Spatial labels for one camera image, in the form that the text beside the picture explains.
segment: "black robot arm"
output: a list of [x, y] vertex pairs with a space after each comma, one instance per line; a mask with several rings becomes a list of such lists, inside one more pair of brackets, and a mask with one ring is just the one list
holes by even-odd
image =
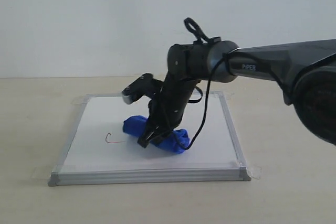
[[277, 82], [285, 104], [293, 104], [305, 127], [336, 145], [336, 39], [241, 49], [232, 41], [208, 38], [191, 18], [184, 24], [196, 40], [170, 47], [164, 81], [147, 73], [122, 91], [127, 104], [143, 95], [151, 99], [146, 129], [138, 139], [141, 146], [173, 134], [187, 104], [197, 102], [190, 101], [194, 89], [203, 95], [196, 85], [207, 81], [202, 123], [190, 145], [180, 145], [189, 149], [206, 119], [211, 82], [228, 83], [237, 76]]

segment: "whiteboard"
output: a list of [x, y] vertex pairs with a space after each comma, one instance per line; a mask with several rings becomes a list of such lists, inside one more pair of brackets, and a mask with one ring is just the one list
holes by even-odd
[[[186, 129], [191, 139], [202, 121], [204, 100], [187, 105], [177, 128]], [[152, 144], [142, 148], [136, 137], [122, 131], [124, 120], [130, 116], [148, 116], [148, 102], [149, 98], [143, 97], [127, 105], [120, 95], [88, 96], [68, 151], [54, 175], [66, 179], [66, 175], [129, 171], [139, 176], [136, 171], [223, 171], [245, 167], [236, 134], [231, 129], [232, 121], [228, 123], [225, 117], [222, 94], [209, 95], [204, 127], [193, 146], [182, 154], [170, 153]]]

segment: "white wall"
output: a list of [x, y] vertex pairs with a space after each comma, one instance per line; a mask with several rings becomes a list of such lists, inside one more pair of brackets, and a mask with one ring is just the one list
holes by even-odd
[[336, 0], [0, 0], [0, 77], [166, 72], [193, 17], [240, 47], [336, 38]]

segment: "white board surface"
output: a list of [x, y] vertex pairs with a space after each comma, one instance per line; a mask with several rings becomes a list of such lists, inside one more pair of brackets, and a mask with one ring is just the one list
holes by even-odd
[[[218, 95], [210, 95], [206, 123], [194, 145], [182, 154], [169, 153], [151, 144], [142, 148], [137, 144], [137, 138], [122, 132], [123, 121], [128, 117], [148, 116], [148, 101], [143, 97], [127, 105], [121, 97], [91, 98], [60, 173], [238, 167]], [[186, 129], [192, 138], [201, 123], [203, 111], [204, 99], [197, 104], [188, 104], [178, 129]], [[106, 139], [118, 143], [107, 143]]]

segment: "blue cloth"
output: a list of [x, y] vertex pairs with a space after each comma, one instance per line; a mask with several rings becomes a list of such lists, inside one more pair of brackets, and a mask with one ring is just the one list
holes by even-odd
[[[145, 129], [147, 118], [141, 115], [134, 115], [124, 121], [123, 132], [135, 137], [141, 136]], [[182, 146], [187, 147], [189, 145], [190, 139], [188, 137], [188, 132], [185, 129], [175, 130], [175, 135]], [[169, 137], [165, 138], [160, 144], [155, 145], [156, 147], [176, 154], [183, 153], [185, 150], [182, 149], [176, 142], [175, 137], [171, 134]]]

